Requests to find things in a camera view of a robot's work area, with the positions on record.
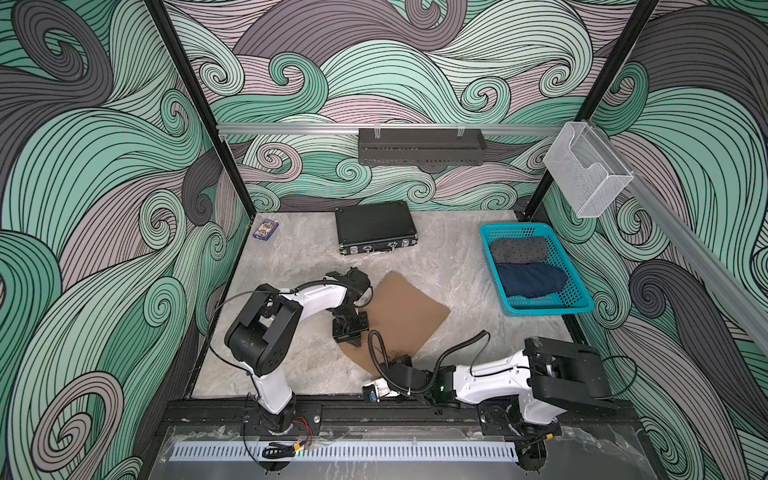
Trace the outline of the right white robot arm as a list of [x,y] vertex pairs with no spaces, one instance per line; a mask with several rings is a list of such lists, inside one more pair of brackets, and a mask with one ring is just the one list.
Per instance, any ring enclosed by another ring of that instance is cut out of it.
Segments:
[[415,368],[407,355],[387,353],[382,335],[372,330],[367,344],[380,378],[364,386],[370,402],[408,398],[437,409],[478,406],[487,400],[511,398],[524,425],[549,426],[566,412],[614,409],[614,395],[603,359],[583,344],[544,337],[529,337],[523,349],[483,364],[448,365],[449,356],[491,334],[474,337],[442,352],[430,370]]

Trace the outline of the dark blue denim skirt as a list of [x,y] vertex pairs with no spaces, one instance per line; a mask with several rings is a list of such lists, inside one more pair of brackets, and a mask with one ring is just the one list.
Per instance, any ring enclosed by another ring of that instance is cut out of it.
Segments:
[[507,297],[540,298],[561,292],[568,282],[562,269],[545,263],[501,263],[496,270]]

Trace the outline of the tan brown skirt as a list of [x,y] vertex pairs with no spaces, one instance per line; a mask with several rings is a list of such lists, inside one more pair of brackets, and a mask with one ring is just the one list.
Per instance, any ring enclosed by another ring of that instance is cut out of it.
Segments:
[[373,289],[364,308],[369,330],[381,335],[389,360],[414,357],[450,314],[396,271],[388,272]]

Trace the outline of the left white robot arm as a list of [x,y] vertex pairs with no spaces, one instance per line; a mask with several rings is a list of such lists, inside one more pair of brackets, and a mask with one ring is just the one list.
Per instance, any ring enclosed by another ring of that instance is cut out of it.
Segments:
[[357,304],[364,298],[372,298],[372,285],[355,267],[287,290],[262,284],[250,293],[227,330],[224,345],[249,374],[268,430],[282,433],[293,425],[295,394],[282,363],[299,323],[327,311],[333,316],[333,340],[359,347],[369,328],[368,315]]

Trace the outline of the grey polka dot skirt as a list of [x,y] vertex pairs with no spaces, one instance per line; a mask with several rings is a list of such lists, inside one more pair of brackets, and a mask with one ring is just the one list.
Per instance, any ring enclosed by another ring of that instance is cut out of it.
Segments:
[[495,263],[532,264],[548,258],[548,244],[543,237],[502,238],[490,243],[489,251]]

